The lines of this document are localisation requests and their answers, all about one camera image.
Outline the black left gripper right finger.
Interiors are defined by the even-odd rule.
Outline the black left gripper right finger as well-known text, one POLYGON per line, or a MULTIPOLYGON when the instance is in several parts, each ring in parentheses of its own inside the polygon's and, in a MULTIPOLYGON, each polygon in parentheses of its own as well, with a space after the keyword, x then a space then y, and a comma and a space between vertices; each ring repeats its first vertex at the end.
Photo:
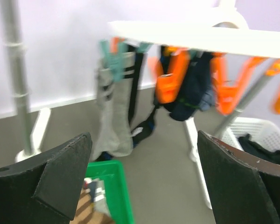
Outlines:
POLYGON ((217 224, 280 224, 280 165, 203 131, 197 146, 217 224))

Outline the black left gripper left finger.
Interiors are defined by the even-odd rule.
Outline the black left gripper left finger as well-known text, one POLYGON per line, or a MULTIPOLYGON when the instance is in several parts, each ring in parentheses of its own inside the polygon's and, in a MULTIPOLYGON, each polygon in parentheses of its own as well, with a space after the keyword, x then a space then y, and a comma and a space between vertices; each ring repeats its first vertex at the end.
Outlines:
POLYGON ((0 224, 68 224, 74 219, 92 139, 89 132, 0 168, 0 224))

